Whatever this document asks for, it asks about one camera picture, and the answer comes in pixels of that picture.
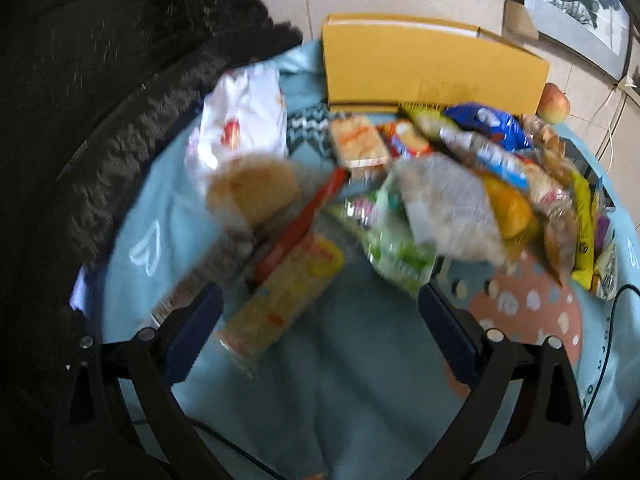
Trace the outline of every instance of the black cable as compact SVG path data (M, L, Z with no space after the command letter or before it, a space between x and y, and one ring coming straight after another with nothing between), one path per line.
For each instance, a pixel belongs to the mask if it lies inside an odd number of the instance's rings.
M598 378L598 383L596 384L596 387L593 391L593 397L591 397L591 402L589 403L589 407L587 408L587 411L584 412L584 418L583 421L587 422L587 417L589 416L589 413L591 413L591 409L593 407L593 403L596 400L596 395L600 389L600 385L602 384L602 380L604 379L604 372L607 369L607 363L609 362L609 354L611 354L611 344L613 342L613 317L614 314L616 313L616 306L618 305L618 300L620 298L620 295L625 291L625 290L632 290L634 291L637 295L638 298L640 298L640 289L638 289L635 285L631 285L631 283L625 283L624 285L622 285L619 289L618 292L616 293L616 297L613 299L613 304L611 305L611 314L609 315L609 340L607 342L607 352L604 355L604 362L602 364L602 371L600 372L600 377Z
M194 428L198 428L199 430L204 431L205 433L207 433L208 435L212 436L216 440L219 440L220 442L222 442L222 444L225 444L227 447L233 449L236 453L238 453L238 455L242 456L244 459L246 459L249 462L251 462L257 468L259 468L262 471L264 471L265 473L267 473L267 475L271 476L272 478L275 478L276 480L287 480L286 478L284 478L284 476L276 473L269 466L267 466L266 464L263 464L262 462L260 462L256 457L254 457L250 453L247 453L240 446L238 446L237 444L234 444L228 438L225 438L224 436L220 435L213 428L210 428L209 426L207 426L203 422L200 422L199 420L196 420L196 419L191 418L191 417L187 417L187 420L191 423L191 425ZM144 426L145 424L148 424L148 423L149 423L149 421L146 420L146 419L132 421L132 424L134 426Z

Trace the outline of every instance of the white plastic bag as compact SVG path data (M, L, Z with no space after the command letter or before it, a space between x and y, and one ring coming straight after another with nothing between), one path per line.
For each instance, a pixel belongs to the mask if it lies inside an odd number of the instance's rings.
M279 73L252 66L223 75L204 100L200 127L189 138L185 166L202 195L210 177L248 153L287 155L287 110Z

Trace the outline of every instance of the snack package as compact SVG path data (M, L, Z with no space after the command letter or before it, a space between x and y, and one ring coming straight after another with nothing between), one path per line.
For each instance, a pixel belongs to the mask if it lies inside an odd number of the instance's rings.
M529 186L526 196L535 211L549 217L558 208L571 210L571 194L558 181L532 160L525 159L523 163Z
M535 150L529 152L534 159L551 177L557 180L563 187L571 188L574 185L573 173L577 171L574 164L564 155L558 155L552 150Z
M557 156L564 156L564 141L549 124L534 114L523 114L518 117L518 120L535 147L549 150Z
M211 211L234 206L255 229L300 196L288 160L247 155L229 161L214 174L207 189Z
M494 210L507 256L517 258L524 247L540 234L540 222L529 202L513 187L491 173L482 172L480 177Z
M585 289L590 290L593 277L593 220L591 219L591 189L587 180L578 172L574 180L574 207L578 219L578 243L575 265L571 277Z
M329 135L338 163L351 171L352 180L366 182L384 176L391 155L367 116L334 119Z
M252 66L228 72L204 99L200 126L187 143L185 167L205 194L210 176L238 156L286 156L286 135L278 71Z
M345 255L325 236L310 232L273 270L214 337L243 370L260 356L331 283Z
M480 177L494 209L502 238L513 238L524 231L533 216L529 202L495 175L482 173Z
M605 213L604 184L602 179L598 179L593 190L593 201L591 202L591 219L593 220L593 252L598 258L604 247L604 239L609 229L609 217Z
M546 218L543 227L545 253L558 280L566 283L574 268L578 224L573 209L559 207Z
M374 270L417 298L431 278L433 244L416 244L392 176L380 190L328 204L327 211L361 242Z
M529 189L524 163L482 135L441 128L440 139L466 165L484 168L523 192Z
M398 107L398 110L409 117L427 139L440 140L442 128L461 131L454 121L433 108L414 103L403 103Z
M414 158L434 152L429 141L407 119L382 124L378 126L378 130L394 158Z
M248 280L250 286L260 285L269 277L273 269L305 237L322 204L336 195L346 180L347 171L344 168L335 168L329 179L304 206L300 214L291 221L273 247L255 266L254 272Z
M444 115L463 130L480 132L508 152L531 147L516 117L507 112L469 102L446 108Z
M208 282L223 289L229 285L254 247L254 236L242 219L228 225L206 256L153 307L151 317L156 326L162 325L174 310L190 306Z
M502 237L482 180L441 153L401 160L394 172L416 244L467 261L505 261Z
M593 269L591 292L601 300L610 301L618 290L618 257L616 237L602 250Z

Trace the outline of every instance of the red stick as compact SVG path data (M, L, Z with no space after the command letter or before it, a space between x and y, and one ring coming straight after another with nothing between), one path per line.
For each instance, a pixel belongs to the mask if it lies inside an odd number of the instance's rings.
M275 245L255 266L254 275L249 280L252 285L257 286L263 283L273 272L273 269L305 237L318 209L326 200L340 191L348 175L349 173L344 168L335 168L329 180L318 190L296 219L287 226Z

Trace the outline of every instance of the bread roll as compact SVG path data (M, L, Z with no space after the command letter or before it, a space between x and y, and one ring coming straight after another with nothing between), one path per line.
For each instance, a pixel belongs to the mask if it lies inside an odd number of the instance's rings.
M288 162L258 156L241 157L213 178L207 193L211 210L234 205L251 228L263 224L300 197Z

